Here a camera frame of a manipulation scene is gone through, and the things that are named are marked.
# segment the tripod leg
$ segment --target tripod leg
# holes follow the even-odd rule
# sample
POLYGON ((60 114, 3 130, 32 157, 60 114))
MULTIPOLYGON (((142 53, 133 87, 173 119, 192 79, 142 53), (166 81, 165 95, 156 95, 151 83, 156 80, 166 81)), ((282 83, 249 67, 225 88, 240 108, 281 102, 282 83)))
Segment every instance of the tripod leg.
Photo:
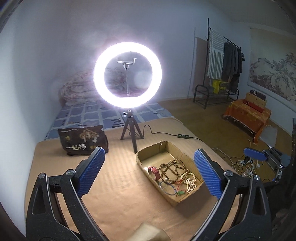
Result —
POLYGON ((130 126, 130 129, 131 129, 131 140, 133 142, 133 151, 136 154, 138 152, 138 149, 137 149, 137 142, 136 142, 136 133, 135 133, 135 125, 134 125, 134 122, 131 121, 129 123, 129 126, 130 126))
POLYGON ((144 137, 143 137, 143 135, 142 135, 142 132, 141 132, 141 130, 140 130, 140 128, 139 128, 138 123, 136 122, 136 120, 134 120, 134 123, 135 123, 136 129, 137 129, 137 131, 138 131, 138 133, 139 133, 141 139, 144 139, 144 137))
POLYGON ((126 123, 125 123, 124 128, 123 128, 123 131, 122 131, 122 134, 121 134, 120 140, 123 140, 123 138, 124 138, 124 134, 126 133, 126 129, 128 127, 128 123, 129 123, 129 119, 127 118, 126 119, 126 123))

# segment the black metal clothes rack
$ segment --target black metal clothes rack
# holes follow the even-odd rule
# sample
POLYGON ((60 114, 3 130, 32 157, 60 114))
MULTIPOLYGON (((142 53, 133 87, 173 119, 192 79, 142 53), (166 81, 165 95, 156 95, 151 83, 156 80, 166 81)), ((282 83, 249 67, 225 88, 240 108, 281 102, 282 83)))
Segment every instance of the black metal clothes rack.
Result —
MULTIPOLYGON (((229 84, 227 86, 227 90, 228 92, 225 93, 225 94, 214 94, 214 93, 210 93, 210 90, 207 86, 205 86, 205 77, 206 77, 206 71, 207 71, 207 65, 208 65, 208 56, 209 56, 209 31, 210 31, 210 26, 209 26, 209 19, 207 19, 207 37, 205 37, 207 39, 207 57, 206 57, 206 64, 205 64, 205 74, 204 74, 204 78, 203 78, 203 83, 202 85, 197 85, 195 87, 195 91, 194 91, 194 97, 193 97, 193 102, 197 102, 199 104, 201 104, 204 109, 207 108, 208 105, 212 105, 212 104, 223 104, 223 103, 228 103, 228 102, 232 102, 232 101, 235 101, 235 99, 231 98, 230 96, 232 95, 236 95, 236 100, 238 100, 238 97, 239 97, 239 90, 237 89, 237 92, 236 93, 233 93, 229 90, 229 84), (205 96, 205 98, 203 99, 196 99, 196 94, 200 93, 202 94, 203 96, 205 96), (226 97, 226 100, 223 101, 223 102, 218 102, 218 103, 208 103, 209 101, 209 97, 210 96, 216 96, 215 99, 219 99, 219 96, 221 97, 226 97)), ((241 47, 238 47, 236 44, 234 44, 232 41, 230 41, 228 38, 224 37, 227 41, 229 41, 230 43, 232 43, 233 45, 235 45, 237 48, 241 49, 241 47)))

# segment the white striped scarf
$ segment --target white striped scarf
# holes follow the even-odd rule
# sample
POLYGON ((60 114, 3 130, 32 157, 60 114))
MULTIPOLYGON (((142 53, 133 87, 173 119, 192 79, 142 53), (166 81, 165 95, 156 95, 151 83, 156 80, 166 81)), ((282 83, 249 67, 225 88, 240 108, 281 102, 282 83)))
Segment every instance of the white striped scarf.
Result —
POLYGON ((224 58, 224 37, 215 30, 209 29, 209 62, 207 77, 220 80, 224 58))

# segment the red watch strap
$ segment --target red watch strap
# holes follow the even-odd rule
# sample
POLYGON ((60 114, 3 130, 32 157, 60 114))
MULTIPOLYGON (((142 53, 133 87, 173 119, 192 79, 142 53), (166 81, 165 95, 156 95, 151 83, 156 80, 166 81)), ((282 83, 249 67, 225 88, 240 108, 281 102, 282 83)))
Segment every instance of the red watch strap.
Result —
POLYGON ((152 174, 152 173, 154 174, 154 176, 155 176, 154 180, 155 181, 160 179, 160 174, 159 174, 159 171, 157 170, 156 167, 153 167, 153 166, 148 167, 148 173, 149 174, 152 174))

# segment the mountain painting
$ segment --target mountain painting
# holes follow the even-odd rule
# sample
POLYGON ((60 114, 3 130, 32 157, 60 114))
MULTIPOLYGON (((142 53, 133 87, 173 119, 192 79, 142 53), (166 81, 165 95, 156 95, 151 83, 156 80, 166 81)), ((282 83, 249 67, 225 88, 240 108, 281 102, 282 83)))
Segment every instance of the mountain painting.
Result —
POLYGON ((296 111, 296 38, 251 29, 248 85, 296 111))

